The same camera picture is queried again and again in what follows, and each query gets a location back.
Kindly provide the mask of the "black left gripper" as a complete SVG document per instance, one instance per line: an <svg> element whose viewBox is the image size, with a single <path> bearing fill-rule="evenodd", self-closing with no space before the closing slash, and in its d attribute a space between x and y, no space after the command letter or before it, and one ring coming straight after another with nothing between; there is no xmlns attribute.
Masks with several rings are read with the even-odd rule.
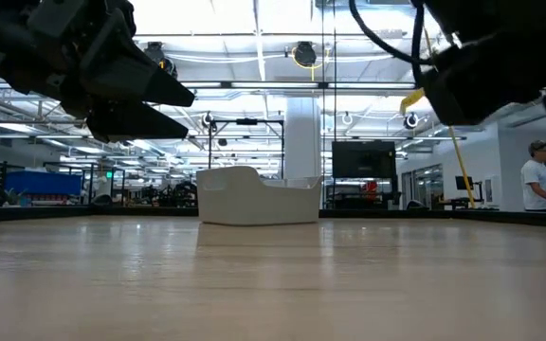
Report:
<svg viewBox="0 0 546 341"><path fill-rule="evenodd" d="M104 143L183 139L188 128L143 102L190 107L162 45L141 50L129 1L0 1L0 79L56 99Z"/></svg>

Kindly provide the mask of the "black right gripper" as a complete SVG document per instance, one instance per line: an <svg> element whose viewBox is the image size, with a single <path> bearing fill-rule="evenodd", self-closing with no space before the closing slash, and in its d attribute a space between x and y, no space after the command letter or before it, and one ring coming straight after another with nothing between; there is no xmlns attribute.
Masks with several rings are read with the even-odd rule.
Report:
<svg viewBox="0 0 546 341"><path fill-rule="evenodd" d="M500 32L434 58L422 87L445 125L477 125L511 103L546 109L546 27Z"/></svg>

